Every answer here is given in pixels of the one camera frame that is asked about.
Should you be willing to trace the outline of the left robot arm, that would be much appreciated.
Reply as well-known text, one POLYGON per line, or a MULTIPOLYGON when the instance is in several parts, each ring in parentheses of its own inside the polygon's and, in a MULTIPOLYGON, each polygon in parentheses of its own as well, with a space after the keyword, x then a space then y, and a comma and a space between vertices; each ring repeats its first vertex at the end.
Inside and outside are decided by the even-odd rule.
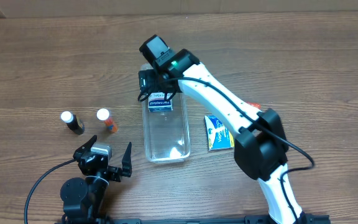
POLYGON ((122 157, 122 166, 109 165, 112 148, 98 143, 94 135, 73 153, 84 179, 67 180, 60 189, 63 201, 62 223, 112 223, 112 219, 100 213, 104 195, 110 182, 120 182, 122 177, 132 175, 132 143, 122 157))

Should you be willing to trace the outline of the red medicine box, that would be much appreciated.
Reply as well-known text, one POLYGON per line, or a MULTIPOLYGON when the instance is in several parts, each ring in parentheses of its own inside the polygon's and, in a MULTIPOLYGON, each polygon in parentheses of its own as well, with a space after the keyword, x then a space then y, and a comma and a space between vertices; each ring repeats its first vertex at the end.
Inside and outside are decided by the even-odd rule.
POLYGON ((261 109, 261 105, 260 104, 258 104, 258 103, 253 103, 253 102, 248 102, 247 101, 247 104, 249 104, 249 105, 251 105, 251 106, 253 106, 253 107, 255 107, 255 108, 257 108, 257 109, 261 109))

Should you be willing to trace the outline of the blue yellow Vicks VapoDrops box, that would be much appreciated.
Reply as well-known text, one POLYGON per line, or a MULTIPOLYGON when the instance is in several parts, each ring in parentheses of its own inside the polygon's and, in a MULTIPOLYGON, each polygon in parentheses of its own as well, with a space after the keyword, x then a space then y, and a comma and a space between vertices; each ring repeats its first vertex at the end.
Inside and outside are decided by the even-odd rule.
POLYGON ((227 127, 214 115, 204 117, 208 149, 210 151, 231 149, 234 147, 234 138, 227 127))

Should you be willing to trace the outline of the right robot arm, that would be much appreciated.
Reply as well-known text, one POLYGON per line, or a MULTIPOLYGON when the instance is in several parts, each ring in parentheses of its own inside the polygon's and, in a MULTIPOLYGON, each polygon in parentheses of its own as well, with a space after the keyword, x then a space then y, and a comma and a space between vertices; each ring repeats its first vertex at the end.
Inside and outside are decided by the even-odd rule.
POLYGON ((251 179, 259 182, 274 223, 303 223, 304 213, 296 202, 288 180, 289 142, 279 115, 246 103, 229 91, 209 72, 198 57, 187 49, 172 50, 157 35, 139 48, 151 65, 153 74, 140 82, 138 99, 145 100, 153 91, 172 95, 182 93, 201 103, 229 130, 234 138, 234 160, 251 179))

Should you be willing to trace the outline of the black bottle white cap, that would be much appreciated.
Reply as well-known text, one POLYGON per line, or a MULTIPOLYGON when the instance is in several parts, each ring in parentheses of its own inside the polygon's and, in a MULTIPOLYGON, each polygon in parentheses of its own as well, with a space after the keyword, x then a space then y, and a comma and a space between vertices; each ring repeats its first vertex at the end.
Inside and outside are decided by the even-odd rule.
POLYGON ((81 135, 84 133, 85 126, 82 120, 80 120, 75 114, 70 111, 64 111, 61 113, 60 118, 75 134, 81 135))

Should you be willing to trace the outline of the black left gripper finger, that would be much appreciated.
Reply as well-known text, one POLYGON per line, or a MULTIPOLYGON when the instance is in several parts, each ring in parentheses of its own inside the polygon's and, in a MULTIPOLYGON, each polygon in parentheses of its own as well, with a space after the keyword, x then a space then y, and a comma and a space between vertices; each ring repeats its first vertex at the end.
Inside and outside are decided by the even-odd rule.
POLYGON ((97 135, 94 135, 89 141, 84 143, 82 146, 80 146, 78 149, 75 150, 73 153, 73 158, 75 161, 79 161, 81 156, 90 151, 93 144, 97 141, 97 135))
POLYGON ((132 159, 131 159, 132 143, 129 142, 127 149, 122 157, 122 176, 131 177, 132 175, 132 159))

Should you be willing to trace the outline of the white blue Hansaplast box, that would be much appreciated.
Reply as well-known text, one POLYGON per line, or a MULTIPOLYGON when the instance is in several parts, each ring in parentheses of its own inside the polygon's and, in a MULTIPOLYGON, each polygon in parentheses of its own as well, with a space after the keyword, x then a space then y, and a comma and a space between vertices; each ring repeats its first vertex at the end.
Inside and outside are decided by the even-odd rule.
POLYGON ((150 112, 172 111, 173 101, 171 93, 156 92, 148 97, 148 109, 150 112))

